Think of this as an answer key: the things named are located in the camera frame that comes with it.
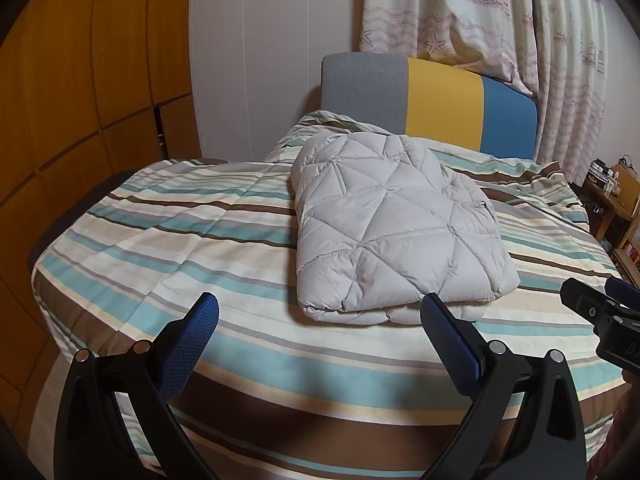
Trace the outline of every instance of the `metal screw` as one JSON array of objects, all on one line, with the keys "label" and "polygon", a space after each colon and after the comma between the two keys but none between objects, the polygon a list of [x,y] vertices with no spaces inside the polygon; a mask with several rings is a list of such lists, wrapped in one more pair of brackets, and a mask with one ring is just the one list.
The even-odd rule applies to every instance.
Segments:
[{"label": "metal screw", "polygon": [[82,350],[78,350],[76,352],[76,361],[78,361],[79,363],[84,363],[88,358],[89,358],[89,351],[86,348],[83,348]]},{"label": "metal screw", "polygon": [[491,341],[489,343],[489,350],[494,354],[502,355],[507,351],[507,347],[502,341]]},{"label": "metal screw", "polygon": [[551,357],[556,363],[564,361],[564,354],[559,350],[552,350],[549,352],[549,357]]},{"label": "metal screw", "polygon": [[147,352],[150,348],[151,348],[151,343],[145,339],[138,341],[136,342],[135,345],[133,345],[133,351],[136,354],[143,354]]}]

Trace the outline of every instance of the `table leg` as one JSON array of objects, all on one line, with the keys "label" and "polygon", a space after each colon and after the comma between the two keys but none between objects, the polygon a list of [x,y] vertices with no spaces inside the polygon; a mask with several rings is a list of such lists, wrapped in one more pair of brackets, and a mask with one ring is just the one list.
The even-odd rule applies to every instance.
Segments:
[{"label": "table leg", "polygon": [[604,235],[607,233],[607,229],[609,229],[609,225],[611,224],[611,221],[614,219],[614,217],[616,216],[616,212],[613,209],[609,209],[607,208],[607,210],[604,213],[604,216],[602,217],[602,222],[600,223],[600,227],[598,228],[598,232],[596,233],[596,240],[601,242],[602,239],[604,238]]}]

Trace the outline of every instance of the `bed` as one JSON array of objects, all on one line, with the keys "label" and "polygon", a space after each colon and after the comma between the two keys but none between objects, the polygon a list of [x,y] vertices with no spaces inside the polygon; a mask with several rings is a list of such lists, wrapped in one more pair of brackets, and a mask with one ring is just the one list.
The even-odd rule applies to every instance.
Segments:
[{"label": "bed", "polygon": [[[419,478],[469,406],[420,327],[322,324],[296,304],[290,166],[313,133],[367,123],[430,137],[436,156],[493,201],[521,282],[476,327],[515,352],[561,349],[589,452],[602,442],[624,388],[620,370],[596,357],[591,326],[558,291],[572,276],[602,288],[615,267],[559,166],[528,160],[533,103],[495,81],[420,63],[428,62],[328,56],[325,110],[305,116],[265,161],[155,163],[92,205],[34,264],[34,294],[69,359],[85,346],[123,352],[182,317],[202,291],[218,297],[216,333],[170,405],[223,479]],[[143,461],[158,468],[124,396],[120,405]]]}]

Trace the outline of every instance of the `shelf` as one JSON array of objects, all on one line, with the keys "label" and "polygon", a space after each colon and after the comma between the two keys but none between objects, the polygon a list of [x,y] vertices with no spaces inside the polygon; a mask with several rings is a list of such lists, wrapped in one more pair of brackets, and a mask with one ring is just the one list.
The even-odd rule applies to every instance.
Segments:
[{"label": "shelf", "polygon": [[640,271],[638,271],[629,255],[622,249],[614,249],[613,256],[620,263],[631,283],[640,288]]}]

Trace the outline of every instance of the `striped bed sheet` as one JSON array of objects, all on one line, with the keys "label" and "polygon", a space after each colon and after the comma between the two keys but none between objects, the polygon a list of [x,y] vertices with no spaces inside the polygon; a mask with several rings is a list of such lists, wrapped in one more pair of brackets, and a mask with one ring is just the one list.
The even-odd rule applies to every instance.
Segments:
[{"label": "striped bed sheet", "polygon": [[[139,171],[34,267],[34,294],[62,351],[112,354],[152,340],[207,290],[220,323],[170,404],[221,478],[419,478],[469,407],[421,327],[321,324],[296,301],[290,166],[316,132],[370,129],[315,112],[265,162],[165,160]],[[556,163],[431,143],[492,199],[520,275],[477,329],[514,352],[564,352],[595,452],[623,381],[595,355],[598,339],[562,306],[559,287],[573,276],[602,290],[615,267]],[[513,396],[505,412],[502,442],[519,402]],[[158,467],[134,414],[123,412],[145,464]]]}]

